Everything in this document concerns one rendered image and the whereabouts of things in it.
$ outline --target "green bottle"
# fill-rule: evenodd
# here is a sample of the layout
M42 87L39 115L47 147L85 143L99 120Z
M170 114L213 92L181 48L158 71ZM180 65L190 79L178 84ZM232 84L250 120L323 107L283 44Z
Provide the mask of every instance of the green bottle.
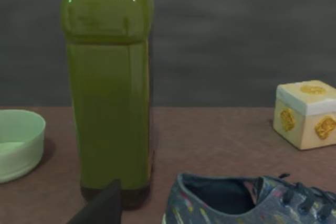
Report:
M62 0L81 192L113 180L124 208L150 190L153 0Z

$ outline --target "colorful fleck on shoe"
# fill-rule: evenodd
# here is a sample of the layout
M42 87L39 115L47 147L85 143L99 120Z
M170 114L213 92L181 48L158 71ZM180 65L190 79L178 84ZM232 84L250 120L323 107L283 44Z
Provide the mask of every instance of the colorful fleck on shoe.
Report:
M336 224L336 194L279 178L179 174L162 224Z

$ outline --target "brown surface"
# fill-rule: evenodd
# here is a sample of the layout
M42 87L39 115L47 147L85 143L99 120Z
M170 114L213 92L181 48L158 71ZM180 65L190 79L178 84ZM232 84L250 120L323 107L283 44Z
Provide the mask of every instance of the brown surface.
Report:
M31 174L0 185L1 224L63 224L82 206L70 108L30 108L47 120L46 155ZM279 175L334 190L336 147L300 152L273 132L273 109L157 108L159 136L149 203L125 212L123 224L161 223L179 172Z

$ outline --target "black shoelace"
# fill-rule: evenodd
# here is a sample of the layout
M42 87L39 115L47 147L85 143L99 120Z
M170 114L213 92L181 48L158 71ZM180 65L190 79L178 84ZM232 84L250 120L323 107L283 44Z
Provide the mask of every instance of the black shoelace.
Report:
M304 195L306 199L299 206L299 212L304 215L308 214L314 203L320 199L322 200L323 207L318 212L318 218L320 221L325 221L331 215L333 209L336 209L336 193L324 191L316 187L308 188L302 183L292 185L283 180L283 178L289 176L290 174L282 174L279 176L280 182L288 187L288 190L282 196L283 204L290 204L295 193Z

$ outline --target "small box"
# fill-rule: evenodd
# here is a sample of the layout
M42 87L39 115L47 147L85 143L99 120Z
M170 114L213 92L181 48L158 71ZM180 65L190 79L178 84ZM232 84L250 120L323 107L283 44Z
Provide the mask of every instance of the small box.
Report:
M336 144L336 89L315 80L279 85L273 128L300 150Z

